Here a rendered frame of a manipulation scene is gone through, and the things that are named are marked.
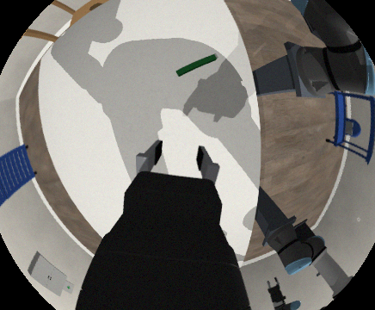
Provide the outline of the dark green rod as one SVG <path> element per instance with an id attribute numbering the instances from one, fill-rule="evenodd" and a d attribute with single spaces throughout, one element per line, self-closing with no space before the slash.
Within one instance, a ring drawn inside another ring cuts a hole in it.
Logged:
<path id="1" fill-rule="evenodd" d="M 199 61 L 195 61 L 195 62 L 191 63 L 191 65 L 184 66 L 184 68 L 178 69 L 176 73 L 179 77 L 181 75 L 184 75 L 184 73 L 187 73 L 189 71 L 197 69 L 197 68 L 199 68 L 199 66 L 207 65 L 207 63 L 211 63 L 213 61 L 216 61 L 215 54 L 213 54 L 211 56 L 207 56 L 207 58 L 204 58 L 204 59 L 199 59 Z"/>

